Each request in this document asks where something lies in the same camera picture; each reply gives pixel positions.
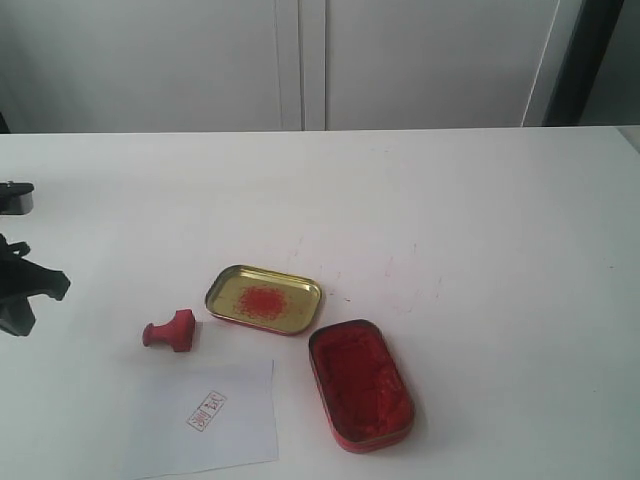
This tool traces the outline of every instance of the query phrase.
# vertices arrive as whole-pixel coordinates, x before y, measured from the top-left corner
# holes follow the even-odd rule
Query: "gold tin lid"
[[[321,299],[320,285],[308,278],[234,265],[213,282],[205,306],[223,320],[295,335],[311,325]]]

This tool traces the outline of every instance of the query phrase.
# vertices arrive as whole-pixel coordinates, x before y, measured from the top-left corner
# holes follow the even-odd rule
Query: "red stamp impression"
[[[187,419],[187,423],[199,432],[204,432],[226,401],[227,397],[212,391]]]

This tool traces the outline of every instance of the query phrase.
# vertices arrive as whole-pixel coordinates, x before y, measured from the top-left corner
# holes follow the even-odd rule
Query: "metal tin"
[[[308,278],[234,265],[218,275],[205,305],[223,320],[295,335],[311,325],[321,299],[320,285]]]
[[[393,445],[411,431],[413,401],[380,330],[367,320],[309,338],[311,367],[331,431],[353,453]]]

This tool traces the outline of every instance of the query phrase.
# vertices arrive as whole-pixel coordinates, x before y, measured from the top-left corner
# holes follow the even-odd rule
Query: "red ink powder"
[[[248,287],[238,300],[236,308],[251,318],[275,320],[286,306],[287,302],[281,290],[271,287]]]
[[[314,337],[310,345],[316,373],[342,437],[364,442],[411,426],[411,399],[372,323],[345,322],[319,330]]]

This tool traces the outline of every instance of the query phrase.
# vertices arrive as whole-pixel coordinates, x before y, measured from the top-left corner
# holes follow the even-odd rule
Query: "white paper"
[[[159,374],[140,385],[123,477],[278,459],[273,360]]]

